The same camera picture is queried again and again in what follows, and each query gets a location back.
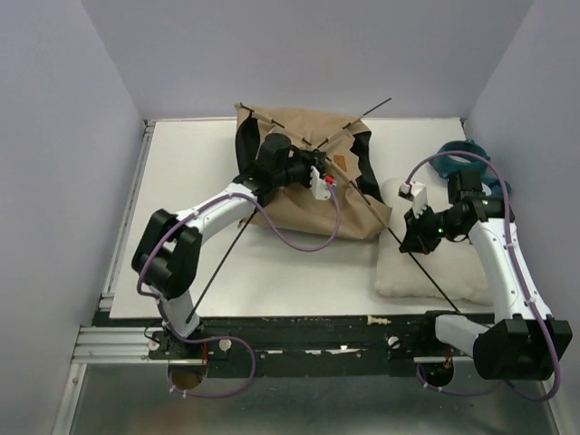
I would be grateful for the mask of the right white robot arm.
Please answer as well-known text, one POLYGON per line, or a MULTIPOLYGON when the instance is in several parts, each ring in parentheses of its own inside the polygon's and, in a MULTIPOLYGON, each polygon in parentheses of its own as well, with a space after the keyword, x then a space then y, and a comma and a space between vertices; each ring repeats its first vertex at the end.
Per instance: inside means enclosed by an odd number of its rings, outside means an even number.
POLYGON ((545 381, 555 376, 572 329, 569 322, 554 318, 537 291, 504 199, 486 195, 473 170, 450 174, 446 210, 429 206, 427 188, 420 182, 402 183, 399 195, 411 202, 400 251, 427 255, 442 239, 466 237, 478 254, 495 311, 490 327, 460 314, 435 314, 434 324, 417 332, 419 348, 435 355, 451 345, 471 357, 486 380, 545 381))

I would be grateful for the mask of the beige black pet tent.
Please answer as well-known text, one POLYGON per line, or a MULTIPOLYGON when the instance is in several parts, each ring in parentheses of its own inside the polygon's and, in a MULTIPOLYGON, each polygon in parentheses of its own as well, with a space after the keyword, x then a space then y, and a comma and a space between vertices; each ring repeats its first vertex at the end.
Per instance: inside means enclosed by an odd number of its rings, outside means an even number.
POLYGON ((268 220, 321 236, 370 240, 389 226, 361 117, 237 103, 236 180, 257 196, 268 220))

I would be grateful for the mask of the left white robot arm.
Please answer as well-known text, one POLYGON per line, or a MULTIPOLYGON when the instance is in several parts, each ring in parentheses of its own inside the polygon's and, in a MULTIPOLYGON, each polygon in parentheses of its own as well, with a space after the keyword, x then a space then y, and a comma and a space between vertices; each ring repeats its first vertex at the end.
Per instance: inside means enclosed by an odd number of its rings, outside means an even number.
POLYGON ((221 193, 179 213, 159 209, 151 215, 131 268, 138 275, 138 293, 156 301, 178 356, 192 357, 201 345, 198 306, 189 289, 203 244, 242 218, 263 213, 285 187, 302 186, 316 200, 336 200, 326 159, 323 151, 301 150, 284 134, 270 133, 221 193))

